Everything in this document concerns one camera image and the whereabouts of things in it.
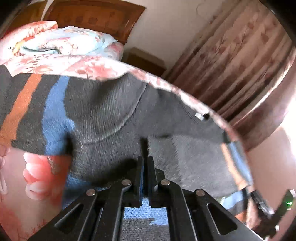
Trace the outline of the wooden headboard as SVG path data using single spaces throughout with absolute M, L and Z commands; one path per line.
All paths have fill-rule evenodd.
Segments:
M 60 28 L 75 26 L 112 35 L 122 44 L 146 7 L 126 1 L 53 1 L 45 21 L 56 21 Z

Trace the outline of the dark wooden nightstand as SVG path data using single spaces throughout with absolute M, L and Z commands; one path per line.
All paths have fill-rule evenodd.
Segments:
M 162 59 L 136 47 L 125 49 L 121 61 L 159 77 L 167 70 Z

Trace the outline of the light blue folded blanket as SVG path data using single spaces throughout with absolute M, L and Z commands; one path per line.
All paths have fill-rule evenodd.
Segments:
M 47 30 L 25 40 L 20 47 L 20 54 L 96 54 L 116 41 L 106 33 L 68 26 Z

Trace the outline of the pink floral pillow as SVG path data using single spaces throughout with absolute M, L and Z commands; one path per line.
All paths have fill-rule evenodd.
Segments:
M 18 42 L 32 38 L 41 32 L 57 28 L 58 24 L 56 21 L 37 21 L 9 32 L 1 39 L 1 64 L 16 56 L 19 51 L 16 47 Z

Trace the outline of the floral pink curtain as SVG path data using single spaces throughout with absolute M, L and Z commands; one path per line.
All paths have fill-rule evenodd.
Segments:
M 295 45 L 262 1 L 225 1 L 166 79 L 224 118 L 251 150 L 281 124 Z

